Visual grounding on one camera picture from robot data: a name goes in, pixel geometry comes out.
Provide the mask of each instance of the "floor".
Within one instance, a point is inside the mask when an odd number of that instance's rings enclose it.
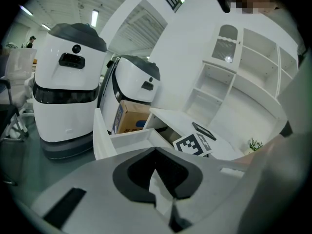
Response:
[[[12,194],[25,205],[34,200],[76,168],[95,160],[93,150],[65,160],[46,158],[39,143],[39,134],[33,119],[27,124],[29,137],[25,142],[0,143],[0,168],[18,185],[9,186]]]

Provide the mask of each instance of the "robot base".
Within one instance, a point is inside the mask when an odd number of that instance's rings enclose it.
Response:
[[[69,158],[93,148],[93,132],[60,142],[47,142],[40,138],[40,144],[44,155],[49,159]]]

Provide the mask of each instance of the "drawer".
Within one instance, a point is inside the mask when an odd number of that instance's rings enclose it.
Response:
[[[93,124],[93,150],[96,160],[150,147],[170,145],[154,128],[131,133],[108,135],[101,110],[95,109]]]

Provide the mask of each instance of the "white shelving unit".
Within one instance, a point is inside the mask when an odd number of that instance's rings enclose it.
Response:
[[[232,43],[237,68],[226,60],[233,57]],[[210,50],[183,111],[241,150],[251,137],[271,140],[287,122],[277,96],[298,71],[295,58],[270,39],[230,25],[216,28]]]

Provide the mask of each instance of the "cardboard box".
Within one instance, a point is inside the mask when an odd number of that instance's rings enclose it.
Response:
[[[142,130],[149,115],[150,106],[122,100],[115,116],[112,134]]]

